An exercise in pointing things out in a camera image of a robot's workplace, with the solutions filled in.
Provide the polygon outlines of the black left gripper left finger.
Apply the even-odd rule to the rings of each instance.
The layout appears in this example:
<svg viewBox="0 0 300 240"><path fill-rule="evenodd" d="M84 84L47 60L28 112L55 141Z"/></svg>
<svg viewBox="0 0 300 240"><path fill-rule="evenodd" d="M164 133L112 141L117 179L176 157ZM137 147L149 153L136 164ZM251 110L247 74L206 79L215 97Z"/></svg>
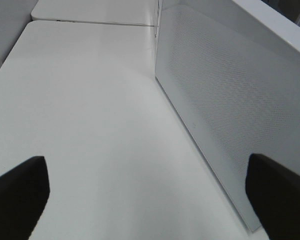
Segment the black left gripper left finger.
<svg viewBox="0 0 300 240"><path fill-rule="evenodd" d="M0 240L28 240L50 196L47 163L34 156L0 176Z"/></svg>

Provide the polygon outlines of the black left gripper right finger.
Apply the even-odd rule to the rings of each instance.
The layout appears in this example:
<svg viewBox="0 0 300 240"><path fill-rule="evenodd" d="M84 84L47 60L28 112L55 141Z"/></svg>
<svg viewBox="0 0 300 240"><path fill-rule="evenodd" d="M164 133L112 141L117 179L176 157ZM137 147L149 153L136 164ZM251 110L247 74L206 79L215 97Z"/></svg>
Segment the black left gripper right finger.
<svg viewBox="0 0 300 240"><path fill-rule="evenodd" d="M252 153L245 193L271 240L300 240L300 176L271 158Z"/></svg>

